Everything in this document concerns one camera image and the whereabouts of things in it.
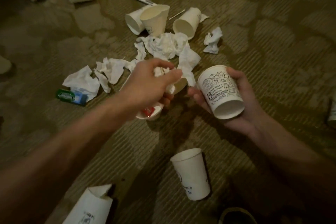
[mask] left hand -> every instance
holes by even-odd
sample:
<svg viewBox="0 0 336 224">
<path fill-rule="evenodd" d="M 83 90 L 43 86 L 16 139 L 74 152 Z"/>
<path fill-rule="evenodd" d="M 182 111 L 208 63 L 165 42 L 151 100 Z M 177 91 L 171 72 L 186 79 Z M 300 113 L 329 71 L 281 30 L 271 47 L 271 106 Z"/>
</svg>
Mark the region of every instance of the left hand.
<svg viewBox="0 0 336 224">
<path fill-rule="evenodd" d="M 169 67 L 171 71 L 155 77 L 153 71 L 156 67 Z M 174 95 L 166 93 L 166 87 L 182 77 L 182 70 L 172 69 L 174 64 L 169 61 L 156 58 L 140 61 L 120 90 L 120 94 L 125 96 L 125 100 L 129 101 L 136 111 L 151 107 L 158 101 L 168 106 Z"/>
</svg>

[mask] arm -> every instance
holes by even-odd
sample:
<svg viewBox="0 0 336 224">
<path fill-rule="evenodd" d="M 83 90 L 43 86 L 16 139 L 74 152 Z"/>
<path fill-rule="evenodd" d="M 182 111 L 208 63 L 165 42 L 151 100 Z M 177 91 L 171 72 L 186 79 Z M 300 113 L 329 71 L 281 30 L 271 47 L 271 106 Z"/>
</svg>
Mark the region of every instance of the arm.
<svg viewBox="0 0 336 224">
<path fill-rule="evenodd" d="M 299 141 L 278 122 L 265 113 L 255 98 L 244 73 L 227 68 L 237 81 L 245 110 L 242 115 L 224 120 L 224 126 L 247 136 L 287 178 L 308 206 L 329 217 L 336 206 L 336 166 Z M 189 88 L 188 94 L 211 113 L 202 92 Z"/>
<path fill-rule="evenodd" d="M 173 96 L 164 93 L 166 86 L 182 72 L 176 69 L 155 78 L 156 66 L 174 67 L 159 59 L 138 63 L 123 90 L 3 170 L 0 220 L 44 223 L 74 179 L 124 122 L 160 99 L 169 104 Z"/>
</svg>

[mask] hand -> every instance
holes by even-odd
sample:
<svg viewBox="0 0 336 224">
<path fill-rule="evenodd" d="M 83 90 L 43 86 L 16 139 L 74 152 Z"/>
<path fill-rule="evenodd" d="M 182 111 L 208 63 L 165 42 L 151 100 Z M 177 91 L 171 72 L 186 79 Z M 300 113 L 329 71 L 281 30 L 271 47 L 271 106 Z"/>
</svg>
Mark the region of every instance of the hand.
<svg viewBox="0 0 336 224">
<path fill-rule="evenodd" d="M 261 132 L 258 129 L 258 124 L 268 115 L 258 103 L 252 86 L 248 82 L 245 74 L 241 71 L 234 70 L 231 67 L 228 67 L 226 71 L 237 81 L 238 90 L 241 94 L 241 98 L 244 100 L 245 110 L 241 115 L 235 118 L 223 120 L 224 126 L 233 131 L 242 133 L 252 140 L 259 138 L 261 136 Z M 212 113 L 210 107 L 205 101 L 204 95 L 199 89 L 190 87 L 188 89 L 188 95 L 193 98 L 198 105 L 203 107 L 209 113 Z"/>
<path fill-rule="evenodd" d="M 174 95 L 166 93 L 165 90 L 168 85 L 182 77 L 182 70 L 174 69 L 163 76 L 154 77 L 153 71 L 156 67 L 173 69 L 174 64 L 161 59 L 140 61 L 120 90 L 137 112 L 158 101 L 168 106 L 174 98 Z"/>
</svg>

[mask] patterned carpet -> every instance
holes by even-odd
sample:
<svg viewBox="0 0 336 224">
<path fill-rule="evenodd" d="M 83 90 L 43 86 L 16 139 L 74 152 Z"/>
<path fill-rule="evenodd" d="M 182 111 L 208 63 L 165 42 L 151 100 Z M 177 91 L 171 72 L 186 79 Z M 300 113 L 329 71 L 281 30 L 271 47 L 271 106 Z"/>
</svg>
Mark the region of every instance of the patterned carpet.
<svg viewBox="0 0 336 224">
<path fill-rule="evenodd" d="M 335 130 L 325 125 L 336 86 L 335 0 L 152 0 L 170 5 L 170 16 L 198 7 L 210 18 L 190 41 L 209 66 L 244 71 L 263 108 L 300 140 L 336 160 Z M 135 0 L 0 0 L 0 55 L 14 69 L 0 77 L 0 163 L 28 154 L 39 143 L 108 97 L 101 89 L 86 107 L 54 97 L 64 78 L 104 57 L 132 60 L 136 36 L 124 15 Z M 171 20 L 166 32 L 172 31 Z M 223 31 L 218 55 L 206 54 L 207 32 Z M 120 89 L 125 71 L 112 91 Z M 244 206 L 262 223 L 305 222 L 293 191 L 246 138 L 220 126 L 182 91 L 152 122 L 125 124 L 73 183 L 47 223 L 62 223 L 88 186 L 115 184 L 118 208 L 107 223 L 195 223 L 199 213 L 217 215 Z M 202 148 L 212 195 L 187 199 L 169 158 Z"/>
</svg>

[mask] carpet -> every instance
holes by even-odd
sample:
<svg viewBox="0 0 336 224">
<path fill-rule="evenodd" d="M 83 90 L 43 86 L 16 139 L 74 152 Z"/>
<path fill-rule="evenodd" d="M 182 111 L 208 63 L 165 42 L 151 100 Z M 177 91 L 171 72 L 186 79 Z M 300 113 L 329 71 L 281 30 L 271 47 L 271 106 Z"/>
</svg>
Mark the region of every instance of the carpet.
<svg viewBox="0 0 336 224">
<path fill-rule="evenodd" d="M 300 140 L 336 160 L 335 130 L 325 124 L 336 86 L 335 0 L 152 0 L 170 5 L 170 16 L 198 7 L 210 18 L 199 25 L 191 48 L 200 73 L 225 64 L 246 73 L 262 107 Z M 0 0 L 0 55 L 14 68 L 0 77 L 0 165 L 28 154 L 117 92 L 129 72 L 101 89 L 86 107 L 60 102 L 65 77 L 104 57 L 132 60 L 136 36 L 124 15 L 135 0 Z M 172 31 L 168 21 L 166 32 Z M 203 53 L 205 35 L 223 31 L 219 54 Z M 199 147 L 205 154 L 212 194 L 187 199 L 169 158 Z M 117 208 L 107 223 L 195 223 L 243 206 L 273 223 L 304 221 L 295 193 L 274 174 L 266 157 L 246 138 L 223 128 L 183 90 L 156 121 L 125 124 L 76 179 L 47 223 L 62 223 L 86 187 L 115 184 Z"/>
</svg>

